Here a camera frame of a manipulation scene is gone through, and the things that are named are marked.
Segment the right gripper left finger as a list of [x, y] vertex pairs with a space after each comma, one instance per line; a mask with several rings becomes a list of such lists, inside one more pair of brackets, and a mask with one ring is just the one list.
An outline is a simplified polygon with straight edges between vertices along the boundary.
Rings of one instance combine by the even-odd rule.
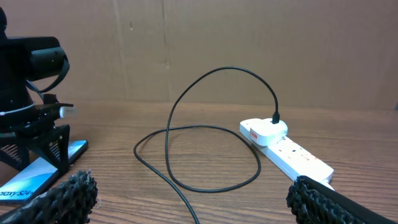
[[29, 203], [1, 215], [1, 224], [86, 224], [97, 195], [91, 171], [80, 170]]

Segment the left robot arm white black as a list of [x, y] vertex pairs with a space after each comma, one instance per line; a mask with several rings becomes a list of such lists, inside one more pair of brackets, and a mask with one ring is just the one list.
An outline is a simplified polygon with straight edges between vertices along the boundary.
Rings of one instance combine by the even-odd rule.
[[73, 108], [54, 89], [70, 64], [55, 37], [8, 37], [1, 13], [1, 161], [22, 171], [30, 151], [62, 174], [68, 172], [70, 127], [55, 121]]

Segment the Samsung Galaxy smartphone blue screen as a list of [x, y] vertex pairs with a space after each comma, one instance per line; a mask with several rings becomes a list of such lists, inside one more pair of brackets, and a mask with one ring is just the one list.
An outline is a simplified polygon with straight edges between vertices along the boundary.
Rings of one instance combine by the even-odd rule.
[[[72, 165], [88, 149], [87, 140], [69, 141], [68, 159]], [[1, 186], [1, 204], [23, 204], [44, 193], [61, 174], [42, 157]]]

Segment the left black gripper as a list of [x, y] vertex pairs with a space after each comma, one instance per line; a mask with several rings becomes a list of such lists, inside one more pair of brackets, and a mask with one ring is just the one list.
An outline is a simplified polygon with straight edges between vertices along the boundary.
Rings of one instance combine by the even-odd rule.
[[[42, 99], [42, 105], [31, 103], [19, 109], [1, 110], [1, 162], [22, 171], [30, 164], [30, 149], [65, 174], [70, 166], [70, 126], [54, 126], [55, 120], [60, 119], [60, 107], [74, 105], [60, 103], [56, 95], [48, 93], [43, 94]], [[26, 139], [33, 139], [29, 149], [7, 144]]]

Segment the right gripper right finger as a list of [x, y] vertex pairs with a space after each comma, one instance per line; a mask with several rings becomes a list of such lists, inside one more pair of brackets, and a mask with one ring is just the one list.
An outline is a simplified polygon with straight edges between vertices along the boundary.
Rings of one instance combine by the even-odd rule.
[[286, 198], [298, 224], [397, 224], [305, 175]]

